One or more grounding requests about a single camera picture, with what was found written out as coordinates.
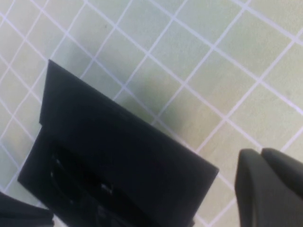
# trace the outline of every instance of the gridded surface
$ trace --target gridded surface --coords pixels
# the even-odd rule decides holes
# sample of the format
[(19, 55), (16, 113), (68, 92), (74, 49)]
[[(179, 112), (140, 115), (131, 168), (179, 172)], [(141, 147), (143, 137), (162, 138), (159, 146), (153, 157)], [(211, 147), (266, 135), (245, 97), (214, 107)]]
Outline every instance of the gridded surface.
[(302, 0), (1, 0), (0, 189), (42, 206), (16, 178), (52, 59), (218, 166), (195, 227), (238, 227), (239, 150), (303, 161), (302, 12)]

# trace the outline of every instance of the black curved piece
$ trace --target black curved piece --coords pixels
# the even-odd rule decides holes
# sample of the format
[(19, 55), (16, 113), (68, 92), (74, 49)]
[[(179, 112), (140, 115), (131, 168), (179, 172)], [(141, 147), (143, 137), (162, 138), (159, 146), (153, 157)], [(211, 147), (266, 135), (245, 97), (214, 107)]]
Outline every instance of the black curved piece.
[(241, 227), (303, 226), (303, 200), (252, 149), (240, 151), (235, 191)]
[(263, 149), (261, 156), (281, 181), (303, 199), (303, 164), (272, 148)]
[(0, 193), (1, 227), (52, 227), (53, 213)]

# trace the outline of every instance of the black plastic part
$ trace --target black plastic part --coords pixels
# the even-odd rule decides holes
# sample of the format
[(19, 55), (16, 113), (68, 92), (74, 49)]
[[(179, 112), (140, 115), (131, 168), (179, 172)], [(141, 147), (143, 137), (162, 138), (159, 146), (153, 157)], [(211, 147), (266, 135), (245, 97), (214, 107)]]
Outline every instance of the black plastic part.
[(0, 193), (1, 227), (52, 227), (53, 213)]
[(280, 180), (303, 199), (303, 164), (271, 148), (263, 149), (261, 155)]
[[(200, 156), (52, 61), (40, 123), (43, 131), (91, 172), (123, 191), (161, 227), (188, 227), (218, 173)], [(64, 219), (73, 212), (55, 208), (56, 199), (45, 198), (41, 183), (30, 179), (35, 174), (32, 165), (43, 168), (50, 159), (49, 148), (41, 143), (36, 141), (19, 181)]]
[(240, 152), (235, 191), (241, 227), (303, 226), (303, 200), (258, 152)]

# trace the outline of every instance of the white grid line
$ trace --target white grid line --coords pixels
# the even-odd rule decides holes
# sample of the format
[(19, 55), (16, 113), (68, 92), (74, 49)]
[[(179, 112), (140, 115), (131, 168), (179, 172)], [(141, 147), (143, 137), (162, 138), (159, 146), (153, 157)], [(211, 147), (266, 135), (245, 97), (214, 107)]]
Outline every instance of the white grid line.
[(128, 10), (128, 8), (131, 6), (133, 0), (130, 0), (126, 6), (126, 8), (124, 9), (124, 11), (122, 12), (121, 16), (119, 17), (119, 19), (117, 20), (117, 22), (115, 23), (115, 25), (113, 26), (112, 30), (109, 32), (109, 34), (106, 36), (106, 38), (104, 39), (103, 43), (101, 44), (100, 48), (98, 49), (97, 53), (95, 54), (95, 56), (91, 59), (89, 65), (87, 66), (87, 68), (84, 70), (83, 74), (80, 76), (80, 78), (83, 78), (84, 75), (87, 73), (87, 71), (90, 69), (91, 65), (96, 61), (96, 58), (99, 56), (99, 54), (101, 53), (103, 47), (105, 46), (106, 42), (108, 41), (108, 39), (111, 37), (111, 35), (114, 33), (114, 31), (116, 30), (116, 28), (118, 27), (118, 24), (120, 23), (120, 21), (122, 20), (122, 18), (124, 17), (126, 11)]
[(134, 69), (134, 71), (132, 72), (131, 76), (128, 78), (128, 80), (126, 81), (126, 83), (123, 85), (123, 87), (121, 88), (121, 90), (118, 92), (118, 94), (114, 97), (114, 100), (121, 94), (121, 92), (127, 87), (127, 85), (129, 84), (129, 82), (132, 80), (132, 78), (134, 77), (134, 75), (136, 74), (136, 72), (139, 70), (139, 68), (143, 65), (143, 63), (145, 62), (145, 60), (148, 58), (148, 56), (151, 54), (151, 52), (153, 51), (153, 49), (156, 47), (156, 45), (159, 43), (160, 39), (164, 36), (164, 34), (166, 33), (166, 31), (168, 30), (168, 28), (170, 27), (171, 23), (174, 21), (174, 18), (176, 18), (176, 16), (178, 15), (178, 13), (182, 10), (182, 8), (184, 7), (184, 5), (187, 3), (188, 0), (184, 0), (182, 2), (182, 4), (179, 6), (179, 8), (177, 9), (177, 11), (175, 12), (175, 14), (173, 15), (173, 17), (170, 19), (170, 21), (168, 22), (168, 24), (165, 26), (165, 28), (162, 30), (162, 32), (160, 33), (160, 35), (158, 36), (158, 38), (155, 40), (155, 42), (153, 43), (153, 45), (150, 47), (150, 49), (148, 50), (148, 52), (145, 54), (145, 56), (143, 57), (143, 59), (140, 61), (140, 63), (137, 65), (137, 67)]
[(301, 41), (299, 41), (299, 39), (295, 35), (291, 34), (290, 32), (288, 32), (287, 30), (285, 30), (280, 25), (278, 25), (277, 23), (275, 23), (271, 19), (267, 18), (266, 16), (264, 16), (260, 12), (258, 12), (256, 10), (254, 10), (253, 8), (249, 7), (248, 4), (245, 4), (245, 3), (243, 3), (239, 0), (231, 0), (231, 1), (234, 2), (235, 4), (239, 5), (240, 7), (242, 7), (243, 9), (245, 9), (246, 11), (248, 11), (249, 13), (254, 15), (255, 17), (257, 17), (258, 19), (267, 23), (268, 25), (270, 25), (271, 27), (273, 27), (274, 29), (276, 29), (277, 31), (279, 31), (280, 33), (285, 35), (286, 37), (290, 38), (291, 40), (295, 41), (298, 44), (302, 44)]
[(229, 209), (236, 203), (236, 198), (233, 198), (227, 206), (209, 223), (209, 227), (212, 227)]

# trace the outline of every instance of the grid pattern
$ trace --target grid pattern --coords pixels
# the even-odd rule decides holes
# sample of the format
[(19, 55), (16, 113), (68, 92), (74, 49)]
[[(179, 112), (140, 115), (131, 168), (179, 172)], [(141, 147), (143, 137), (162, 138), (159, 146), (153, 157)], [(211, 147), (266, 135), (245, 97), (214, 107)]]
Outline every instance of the grid pattern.
[(0, 189), (41, 205), (16, 178), (52, 59), (219, 166), (195, 227), (239, 226), (238, 151), (303, 161), (302, 10), (299, 0), (2, 1)]

